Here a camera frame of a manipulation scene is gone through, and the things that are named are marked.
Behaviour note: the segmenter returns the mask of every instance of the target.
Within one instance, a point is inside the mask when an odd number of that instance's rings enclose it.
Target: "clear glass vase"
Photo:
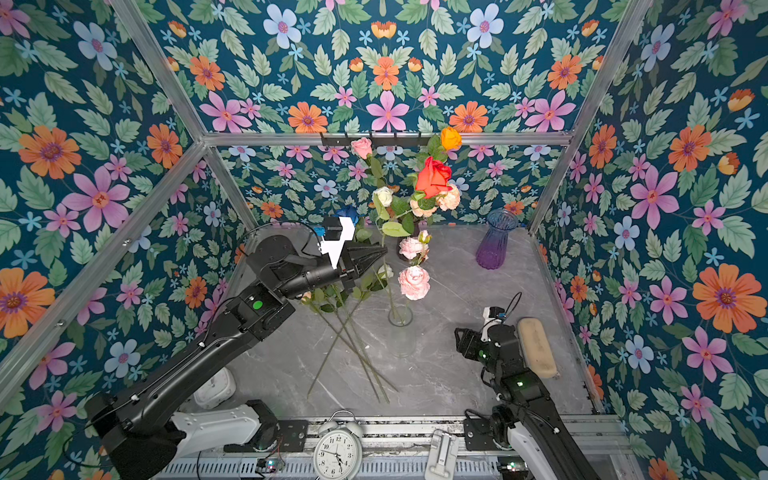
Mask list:
[[[488,232],[478,247],[475,260],[479,266],[494,270],[499,268],[507,257],[507,236],[519,223],[512,212],[499,208],[488,214]]]
[[[396,357],[411,356],[416,351],[416,331],[413,310],[396,306],[389,311],[389,351]]]

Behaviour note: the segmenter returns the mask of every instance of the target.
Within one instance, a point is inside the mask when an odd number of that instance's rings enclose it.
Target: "clock face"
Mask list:
[[[336,430],[320,439],[315,451],[315,468],[323,478],[345,478],[358,462],[358,446],[352,434]]]

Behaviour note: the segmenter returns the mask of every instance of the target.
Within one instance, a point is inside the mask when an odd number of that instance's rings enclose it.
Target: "robotic arm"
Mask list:
[[[386,247],[348,242],[347,217],[325,219],[320,257],[302,257],[290,240],[262,240],[246,261],[257,275],[220,308],[204,335],[168,363],[116,396],[102,393],[85,405],[89,422],[124,480],[146,480],[174,458],[227,443],[268,449],[276,437],[274,415],[262,402],[233,410],[183,414],[178,407],[222,367],[264,341],[296,310],[288,301],[340,280],[350,291]]]
[[[516,328],[504,325],[504,310],[490,307],[482,332],[456,329],[456,349],[483,364],[480,377],[502,404],[493,408],[491,436],[512,447],[536,480],[599,480],[565,428],[549,391],[526,365]],[[485,374],[490,372],[490,381]]]

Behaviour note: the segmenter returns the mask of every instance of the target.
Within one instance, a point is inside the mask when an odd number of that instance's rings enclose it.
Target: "red rose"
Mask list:
[[[451,190],[448,180],[451,178],[451,168],[429,157],[424,162],[424,168],[419,172],[416,190],[424,192],[427,198],[432,198],[442,192]]]

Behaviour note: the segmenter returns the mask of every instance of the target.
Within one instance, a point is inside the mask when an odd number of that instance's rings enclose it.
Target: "white alarm clock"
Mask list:
[[[354,414],[339,410],[331,419],[320,426],[320,439],[315,447],[313,465],[321,480],[351,480],[362,464],[362,427],[357,421],[337,423],[333,417],[338,413]]]

